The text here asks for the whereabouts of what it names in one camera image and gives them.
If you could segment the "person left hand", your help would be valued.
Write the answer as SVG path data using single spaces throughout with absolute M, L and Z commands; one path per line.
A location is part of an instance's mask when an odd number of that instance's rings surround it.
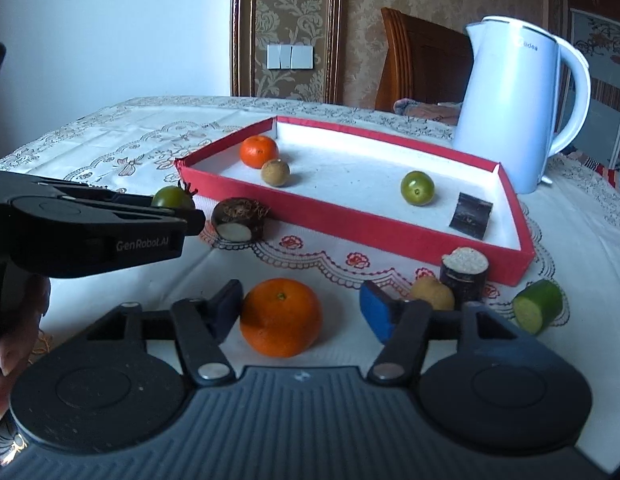
M 24 296 L 16 308 L 14 326 L 0 338 L 0 419 L 8 409 L 10 393 L 19 375 L 28 366 L 39 337 L 41 318 L 50 306 L 51 282 L 33 275 L 25 284 Z

